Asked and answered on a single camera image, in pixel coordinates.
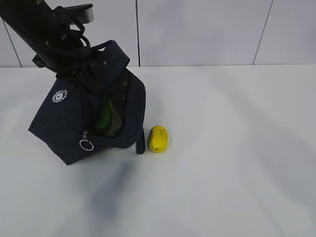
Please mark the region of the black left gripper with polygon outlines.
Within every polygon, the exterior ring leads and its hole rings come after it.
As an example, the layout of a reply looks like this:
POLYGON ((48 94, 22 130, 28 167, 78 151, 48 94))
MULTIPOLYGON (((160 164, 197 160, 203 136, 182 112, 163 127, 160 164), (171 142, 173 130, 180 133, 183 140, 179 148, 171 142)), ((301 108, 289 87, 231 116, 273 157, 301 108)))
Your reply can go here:
POLYGON ((38 55, 33 58, 33 62, 39 68, 47 68, 56 73, 57 79, 64 79, 83 85, 94 95, 99 95, 104 90, 102 77, 105 75, 103 70, 106 65, 106 59, 103 53, 93 53, 91 56, 76 61, 70 66, 58 69, 49 67, 38 55))

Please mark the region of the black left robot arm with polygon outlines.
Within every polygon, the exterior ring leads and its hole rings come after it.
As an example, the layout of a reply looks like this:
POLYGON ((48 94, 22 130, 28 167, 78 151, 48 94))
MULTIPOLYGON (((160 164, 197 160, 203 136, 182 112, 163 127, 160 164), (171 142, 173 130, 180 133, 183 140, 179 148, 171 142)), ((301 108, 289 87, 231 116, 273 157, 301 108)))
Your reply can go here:
POLYGON ((43 0, 2 0, 1 18, 36 53, 33 62, 64 79, 101 94, 108 86, 101 49, 84 36, 93 21, 93 5, 51 9, 43 0))

